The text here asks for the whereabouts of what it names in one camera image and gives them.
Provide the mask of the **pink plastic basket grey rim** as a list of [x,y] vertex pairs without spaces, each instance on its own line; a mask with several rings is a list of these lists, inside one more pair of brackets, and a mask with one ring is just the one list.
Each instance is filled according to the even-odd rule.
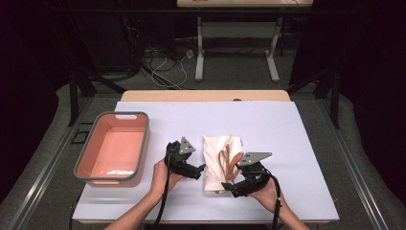
[[74,169],[93,187],[136,187],[150,136],[145,112],[104,112],[93,124]]

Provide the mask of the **cream baby vest brown trim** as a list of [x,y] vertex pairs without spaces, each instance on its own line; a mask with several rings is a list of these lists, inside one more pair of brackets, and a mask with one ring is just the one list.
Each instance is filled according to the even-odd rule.
[[233,135],[205,136],[203,155],[206,163],[204,191],[223,194],[223,183],[234,184],[239,175],[237,162],[243,156],[242,141]]

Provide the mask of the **person's left hand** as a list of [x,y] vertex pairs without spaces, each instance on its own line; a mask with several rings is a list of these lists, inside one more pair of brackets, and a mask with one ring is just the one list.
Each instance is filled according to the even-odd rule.
[[149,194],[157,200],[160,200],[164,194],[165,188],[170,192],[175,185],[183,179],[183,176],[177,173],[169,173],[164,160],[160,160],[153,166],[153,176]]

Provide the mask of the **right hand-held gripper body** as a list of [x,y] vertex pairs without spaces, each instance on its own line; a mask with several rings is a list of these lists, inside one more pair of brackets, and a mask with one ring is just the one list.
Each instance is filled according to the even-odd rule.
[[244,177],[237,190],[245,196],[263,188],[269,180],[270,172],[261,164],[261,160],[272,155],[271,152],[246,152],[237,162],[237,168]]

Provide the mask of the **white-legged desk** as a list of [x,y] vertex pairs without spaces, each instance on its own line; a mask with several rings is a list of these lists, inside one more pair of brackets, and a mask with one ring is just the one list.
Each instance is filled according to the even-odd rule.
[[[275,10],[287,10],[288,8],[305,9],[313,5],[314,0],[177,0],[180,8],[203,8],[213,9],[216,7],[236,10],[239,8],[265,8]],[[271,81],[278,82],[279,74],[274,61],[274,54],[278,40],[282,36],[283,19],[277,17],[271,22],[237,22],[232,19],[230,22],[215,21],[209,22],[201,16],[197,17],[197,61],[195,79],[203,80],[204,70],[204,37],[232,37],[232,38],[270,38],[270,47],[264,51]]]

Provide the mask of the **dark curtain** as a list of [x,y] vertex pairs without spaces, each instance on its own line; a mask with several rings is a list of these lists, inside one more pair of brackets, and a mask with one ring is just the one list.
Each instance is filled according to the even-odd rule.
[[31,160],[67,72],[41,0],[0,0],[0,203]]
[[406,0],[313,0],[314,11],[365,11],[346,52],[340,93],[353,104],[363,149],[406,205]]

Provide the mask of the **black metal stand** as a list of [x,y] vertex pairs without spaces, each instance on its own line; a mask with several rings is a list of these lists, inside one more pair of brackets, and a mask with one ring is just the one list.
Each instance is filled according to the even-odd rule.
[[340,73],[334,70],[325,69],[316,75],[303,80],[300,83],[289,86],[286,89],[288,94],[292,94],[310,83],[318,81],[316,89],[313,91],[315,99],[324,99],[330,94],[329,118],[336,128],[339,128],[338,105],[340,91]]
[[92,83],[92,80],[98,81],[108,88],[116,91],[117,93],[124,93],[125,89],[117,85],[111,80],[102,77],[95,71],[88,68],[80,68],[73,70],[69,77],[69,90],[70,90],[70,122],[71,127],[79,117],[79,92],[82,92],[85,97],[94,97],[97,90]]

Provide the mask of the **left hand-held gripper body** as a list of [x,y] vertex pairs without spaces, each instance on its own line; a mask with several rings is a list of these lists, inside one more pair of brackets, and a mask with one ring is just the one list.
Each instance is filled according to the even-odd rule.
[[195,178],[195,166],[187,163],[194,151],[195,148],[185,137],[182,137],[181,141],[168,143],[165,163],[169,170],[188,178]]

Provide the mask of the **person's right hand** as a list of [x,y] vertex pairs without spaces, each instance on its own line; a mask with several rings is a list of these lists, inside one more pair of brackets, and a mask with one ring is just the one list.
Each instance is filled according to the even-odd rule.
[[267,211],[273,213],[278,204],[282,204],[282,192],[277,191],[275,181],[270,178],[260,190],[250,194]]

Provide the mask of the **black horizontal crossbar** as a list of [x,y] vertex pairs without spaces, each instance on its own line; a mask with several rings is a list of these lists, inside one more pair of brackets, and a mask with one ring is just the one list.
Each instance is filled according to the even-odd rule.
[[310,16],[310,17],[330,17],[330,16],[350,16],[356,14],[356,10],[351,11],[299,11],[299,10],[272,10],[272,9],[141,9],[141,10],[84,10],[49,8],[50,12],[63,14],[96,14],[96,15],[171,15],[171,16]]

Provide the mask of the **metal floor rail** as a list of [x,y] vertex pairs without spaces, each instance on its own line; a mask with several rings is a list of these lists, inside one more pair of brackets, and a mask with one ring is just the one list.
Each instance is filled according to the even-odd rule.
[[318,100],[317,104],[320,107],[324,119],[328,122],[329,128],[338,143],[341,158],[343,159],[345,167],[349,172],[351,182],[358,194],[364,210],[367,213],[373,230],[388,230],[388,225],[377,206],[376,200],[373,197],[364,176],[362,175],[355,162],[355,159],[352,156],[352,152],[350,151],[341,129],[337,128],[329,117],[329,105],[325,100]]
[[86,117],[94,100],[79,100],[79,116],[71,121],[70,100],[59,98],[56,115],[11,193],[12,218],[7,230],[69,230],[72,211],[83,184],[73,174],[80,145],[73,144],[80,130],[90,127]]

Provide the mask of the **white table cover sheet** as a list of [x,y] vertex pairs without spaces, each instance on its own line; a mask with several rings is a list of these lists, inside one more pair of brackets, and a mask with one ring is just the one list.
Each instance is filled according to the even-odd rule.
[[[190,164],[203,164],[205,136],[235,135],[244,150],[266,152],[262,164],[275,175],[291,209],[303,221],[330,222],[339,218],[327,183],[292,102],[119,102],[119,111],[144,111],[150,139],[141,183],[134,188],[86,186],[73,215],[81,222],[110,221],[137,203],[150,186],[153,165],[168,143],[186,137],[195,151]],[[147,221],[163,223],[269,222],[271,214],[247,196],[213,194],[203,179],[184,179],[169,192],[164,206],[154,208]]]

